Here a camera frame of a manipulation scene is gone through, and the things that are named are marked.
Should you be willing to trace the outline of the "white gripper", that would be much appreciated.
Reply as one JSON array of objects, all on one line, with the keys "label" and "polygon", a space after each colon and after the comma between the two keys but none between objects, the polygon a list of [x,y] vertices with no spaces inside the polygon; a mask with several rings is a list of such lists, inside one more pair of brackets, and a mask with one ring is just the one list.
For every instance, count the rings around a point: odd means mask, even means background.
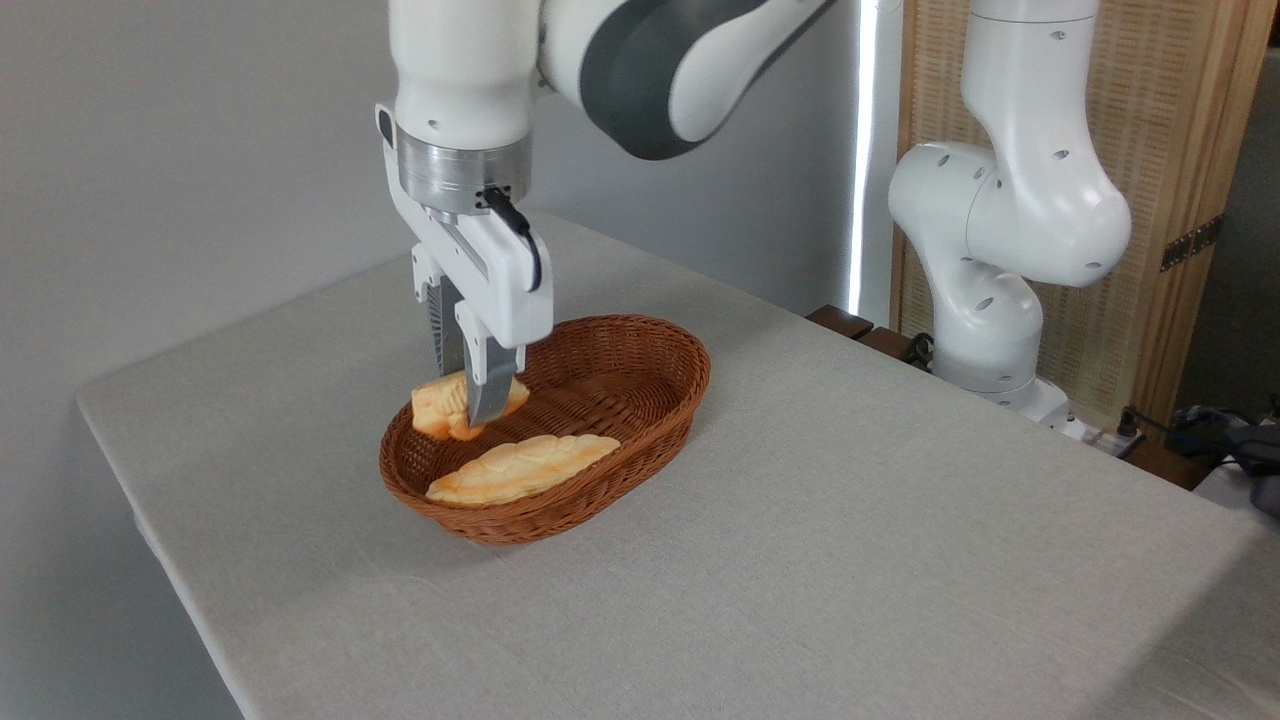
[{"label": "white gripper", "polygon": [[393,206],[416,238],[413,291],[428,310],[436,377],[465,369],[468,423],[488,424],[506,411],[525,346],[553,323],[550,256],[516,206],[531,140],[442,149],[402,131],[384,105],[376,126]]}]

